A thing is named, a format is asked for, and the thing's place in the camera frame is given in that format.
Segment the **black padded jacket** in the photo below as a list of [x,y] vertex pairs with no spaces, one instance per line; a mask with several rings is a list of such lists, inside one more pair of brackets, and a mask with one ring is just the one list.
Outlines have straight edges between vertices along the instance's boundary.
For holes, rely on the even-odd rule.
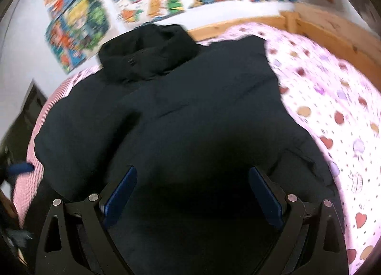
[[55,198],[81,201],[136,167],[110,234],[136,274],[247,274],[272,245],[249,185],[267,172],[289,194],[340,206],[314,139],[288,114],[269,65],[277,30],[197,44],[147,25],[100,49],[102,68],[53,105],[35,138],[44,174],[25,223]]

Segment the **dark wooden door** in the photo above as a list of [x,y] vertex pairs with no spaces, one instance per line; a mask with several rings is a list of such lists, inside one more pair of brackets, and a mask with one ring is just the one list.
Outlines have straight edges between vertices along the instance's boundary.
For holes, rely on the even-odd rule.
[[17,176],[7,173],[9,165],[26,162],[32,131],[46,100],[46,96],[32,80],[21,105],[21,112],[1,140],[1,181],[15,179]]

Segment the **pink heart-print duvet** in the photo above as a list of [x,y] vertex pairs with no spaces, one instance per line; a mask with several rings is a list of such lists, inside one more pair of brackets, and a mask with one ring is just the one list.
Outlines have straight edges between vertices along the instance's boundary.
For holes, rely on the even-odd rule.
[[[349,267],[347,274],[379,273],[380,93],[378,89],[351,63],[336,57],[309,38],[267,25],[257,23],[237,25],[214,38],[200,42],[192,39],[199,45],[208,46],[214,42],[226,41],[244,28],[278,31],[267,55],[269,65],[278,78],[281,102],[286,111],[314,139],[338,189],[340,206],[336,207],[332,203],[344,234]],[[77,73],[55,91],[43,107],[30,141],[28,158],[35,165],[35,172],[17,182],[14,201],[21,225],[32,234],[24,255],[31,271],[35,274],[37,248],[48,215],[47,212],[42,220],[40,233],[36,233],[25,223],[27,212],[44,174],[43,165],[35,154],[35,138],[53,105],[68,96],[77,83],[97,73],[101,68],[100,61],[100,66]],[[78,202],[55,199],[61,199],[64,203]],[[247,274],[256,274],[258,265],[266,259],[279,237],[279,233],[265,217],[264,220],[275,230],[276,237],[268,251],[261,255],[252,271]]]

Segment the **swimming girl drawing lower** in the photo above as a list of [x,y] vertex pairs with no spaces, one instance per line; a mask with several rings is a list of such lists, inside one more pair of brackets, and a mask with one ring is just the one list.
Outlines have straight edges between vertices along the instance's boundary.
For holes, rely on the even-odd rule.
[[84,54],[59,20],[49,24],[45,39],[55,59],[67,74],[84,60]]

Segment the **blond boy drawing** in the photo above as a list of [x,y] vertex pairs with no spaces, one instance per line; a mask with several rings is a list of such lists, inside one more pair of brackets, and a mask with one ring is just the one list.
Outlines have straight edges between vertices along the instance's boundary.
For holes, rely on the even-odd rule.
[[60,22],[75,50],[87,58],[93,57],[104,42],[118,33],[102,0],[75,0],[61,15]]

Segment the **wooden bed frame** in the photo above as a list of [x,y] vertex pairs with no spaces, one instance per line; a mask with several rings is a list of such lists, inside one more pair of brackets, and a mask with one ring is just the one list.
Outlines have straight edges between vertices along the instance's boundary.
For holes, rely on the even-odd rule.
[[189,30],[196,41],[223,34],[228,28],[256,22],[305,36],[325,47],[336,57],[354,65],[380,89],[380,39],[344,17],[309,4],[296,4],[294,11],[279,15],[241,17]]

